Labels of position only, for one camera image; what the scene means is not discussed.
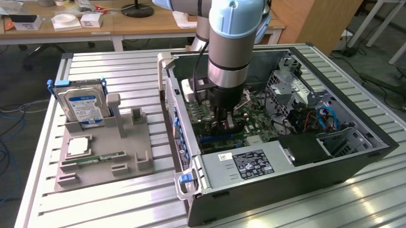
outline hard drive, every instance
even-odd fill
[[[49,90],[62,105],[69,122],[81,122],[83,128],[103,126],[111,116],[106,102],[106,80],[49,80]]]

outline robotic arm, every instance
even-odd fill
[[[218,122],[234,128],[233,112],[241,102],[254,43],[262,40],[272,20],[270,0],[153,0],[170,10],[209,18],[209,75],[197,81],[206,90]],[[198,38],[207,25],[198,21]]]

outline wooden cabinet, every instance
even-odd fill
[[[313,43],[329,55],[362,0],[273,0],[273,11],[286,24],[280,44]]]

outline metal bracket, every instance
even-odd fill
[[[174,65],[174,59],[170,52],[158,54],[158,88],[163,91],[163,69],[169,69]]]

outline blue hard drive label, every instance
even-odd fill
[[[97,124],[103,120],[101,108],[97,106],[97,96],[77,96],[70,98],[77,119],[82,124]]]

